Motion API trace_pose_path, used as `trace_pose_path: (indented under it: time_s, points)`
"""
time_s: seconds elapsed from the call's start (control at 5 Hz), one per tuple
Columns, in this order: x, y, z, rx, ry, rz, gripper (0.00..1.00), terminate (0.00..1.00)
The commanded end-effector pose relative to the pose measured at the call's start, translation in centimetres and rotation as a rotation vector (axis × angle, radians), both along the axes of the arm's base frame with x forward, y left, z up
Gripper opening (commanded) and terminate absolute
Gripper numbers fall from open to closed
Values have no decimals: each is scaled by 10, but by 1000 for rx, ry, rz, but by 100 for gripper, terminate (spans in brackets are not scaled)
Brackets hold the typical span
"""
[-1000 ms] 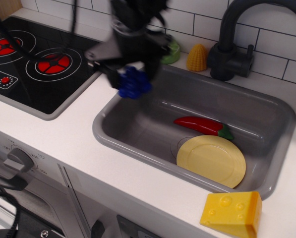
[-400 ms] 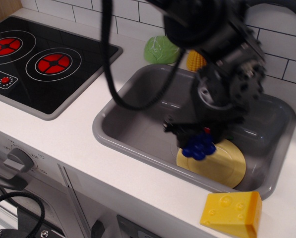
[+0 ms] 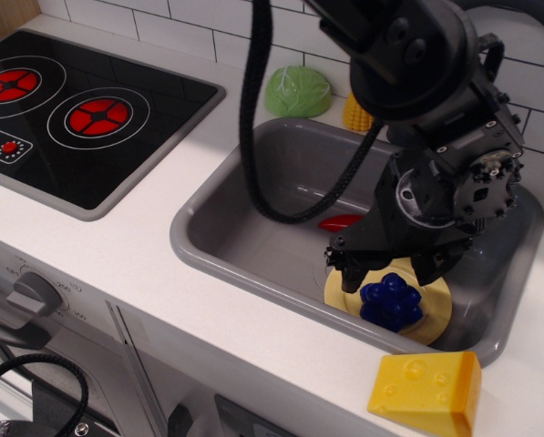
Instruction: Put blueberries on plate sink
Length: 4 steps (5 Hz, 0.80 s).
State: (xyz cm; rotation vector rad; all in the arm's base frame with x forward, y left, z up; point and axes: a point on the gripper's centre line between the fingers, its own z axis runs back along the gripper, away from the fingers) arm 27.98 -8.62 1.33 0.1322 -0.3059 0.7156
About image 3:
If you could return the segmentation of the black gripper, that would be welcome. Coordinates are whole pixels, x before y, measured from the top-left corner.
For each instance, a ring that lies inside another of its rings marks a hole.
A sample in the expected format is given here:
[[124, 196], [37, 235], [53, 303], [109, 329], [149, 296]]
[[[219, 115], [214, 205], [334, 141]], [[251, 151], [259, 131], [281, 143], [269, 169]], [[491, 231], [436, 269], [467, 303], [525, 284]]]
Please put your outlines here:
[[355, 293], [372, 270], [409, 258], [420, 286], [442, 278], [472, 246], [475, 229], [453, 218], [451, 185], [426, 158], [406, 150], [387, 161], [374, 201], [355, 224], [334, 233], [326, 263], [341, 271], [342, 290]]

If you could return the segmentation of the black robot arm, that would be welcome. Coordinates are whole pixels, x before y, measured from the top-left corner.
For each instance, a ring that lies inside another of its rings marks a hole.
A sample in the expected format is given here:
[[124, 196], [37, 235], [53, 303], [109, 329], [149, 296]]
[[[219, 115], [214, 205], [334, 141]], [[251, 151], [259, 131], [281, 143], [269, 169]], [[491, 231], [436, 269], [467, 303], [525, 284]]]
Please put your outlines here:
[[398, 145], [368, 212], [331, 237], [327, 262], [348, 293], [399, 258], [429, 284], [516, 206], [523, 138], [494, 84], [503, 45], [478, 37], [449, 1], [315, 1], [313, 9], [351, 58], [357, 102]]

